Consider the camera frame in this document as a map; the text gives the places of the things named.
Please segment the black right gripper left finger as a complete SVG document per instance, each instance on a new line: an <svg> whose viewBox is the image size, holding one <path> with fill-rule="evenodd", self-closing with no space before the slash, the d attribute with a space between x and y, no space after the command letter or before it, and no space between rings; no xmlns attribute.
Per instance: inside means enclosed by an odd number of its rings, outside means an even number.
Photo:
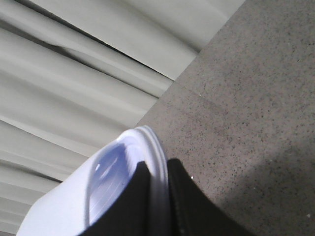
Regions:
<svg viewBox="0 0 315 236"><path fill-rule="evenodd" d="M89 226L82 236L154 236L156 191L153 177L144 161L122 194Z"/></svg>

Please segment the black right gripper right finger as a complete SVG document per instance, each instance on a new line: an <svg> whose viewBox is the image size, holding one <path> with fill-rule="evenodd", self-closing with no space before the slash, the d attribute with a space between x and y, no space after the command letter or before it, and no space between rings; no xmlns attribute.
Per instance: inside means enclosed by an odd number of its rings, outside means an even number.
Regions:
<svg viewBox="0 0 315 236"><path fill-rule="evenodd" d="M193 182L181 161L167 161L173 236L252 236Z"/></svg>

